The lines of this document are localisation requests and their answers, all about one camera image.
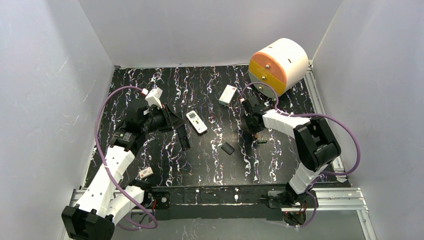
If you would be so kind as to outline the black remote battery cover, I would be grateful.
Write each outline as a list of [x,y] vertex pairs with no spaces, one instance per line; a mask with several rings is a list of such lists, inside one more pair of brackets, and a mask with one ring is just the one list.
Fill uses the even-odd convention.
[[235,151],[235,148],[227,142],[225,142],[224,144],[221,145],[221,149],[224,152],[226,152],[228,155],[232,155]]

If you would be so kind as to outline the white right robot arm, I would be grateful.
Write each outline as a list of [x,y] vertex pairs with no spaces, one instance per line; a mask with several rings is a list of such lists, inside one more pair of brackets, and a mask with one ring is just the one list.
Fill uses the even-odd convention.
[[280,194],[285,204],[302,202],[315,179],[341,154],[341,147],[328,122],[321,116],[289,116],[265,105],[257,97],[240,100],[243,127],[251,134],[271,129],[295,140],[300,159],[294,176]]

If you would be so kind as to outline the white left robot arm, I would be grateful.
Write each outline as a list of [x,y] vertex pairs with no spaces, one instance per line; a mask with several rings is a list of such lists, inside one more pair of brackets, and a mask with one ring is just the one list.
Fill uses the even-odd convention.
[[167,104],[128,108],[113,133],[104,164],[74,205],[61,214],[67,235],[74,240],[110,240],[115,227],[134,207],[139,207],[151,185],[132,180],[117,196],[114,192],[124,172],[143,147],[147,135],[176,131],[182,150],[190,148],[181,113]]

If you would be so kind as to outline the beige remote control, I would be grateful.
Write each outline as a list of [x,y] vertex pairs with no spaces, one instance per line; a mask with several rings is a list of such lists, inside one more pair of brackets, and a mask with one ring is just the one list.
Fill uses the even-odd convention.
[[194,110],[189,111],[186,114],[186,117],[199,135],[205,133],[208,130],[203,120]]

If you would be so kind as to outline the black cylindrical remote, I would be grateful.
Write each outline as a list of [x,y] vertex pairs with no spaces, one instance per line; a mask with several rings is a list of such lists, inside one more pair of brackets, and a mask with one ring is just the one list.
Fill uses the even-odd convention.
[[181,125],[176,129],[177,136],[181,145],[182,151],[187,151],[191,148],[185,125]]

